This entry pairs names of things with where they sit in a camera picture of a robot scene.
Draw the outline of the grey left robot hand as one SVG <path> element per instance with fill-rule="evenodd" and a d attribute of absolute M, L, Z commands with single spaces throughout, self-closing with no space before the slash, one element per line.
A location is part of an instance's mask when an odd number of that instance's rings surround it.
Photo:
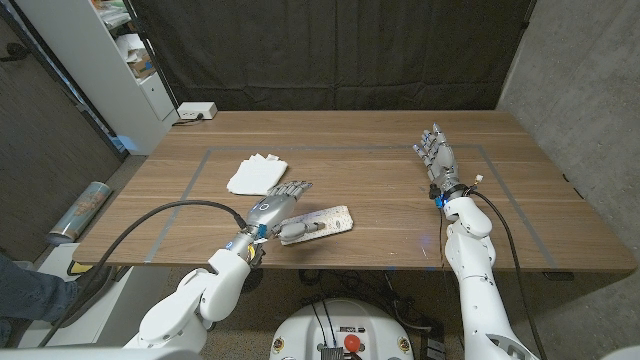
<path fill-rule="evenodd" d="M 312 186 L 306 181 L 292 181 L 271 188 L 267 195 L 249 211 L 246 219 L 254 239 L 276 236 L 285 242 L 301 238 L 325 228 L 323 222 L 290 223 L 281 225 L 293 212 L 298 199 Z"/>

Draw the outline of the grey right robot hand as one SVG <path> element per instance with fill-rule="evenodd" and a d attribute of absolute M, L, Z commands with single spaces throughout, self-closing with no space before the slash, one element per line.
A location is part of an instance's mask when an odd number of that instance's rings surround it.
<path fill-rule="evenodd" d="M 431 182 L 443 193 L 460 183 L 453 149 L 437 123 L 431 131 L 423 132 L 420 143 L 414 144 L 413 149 L 426 166 Z"/>

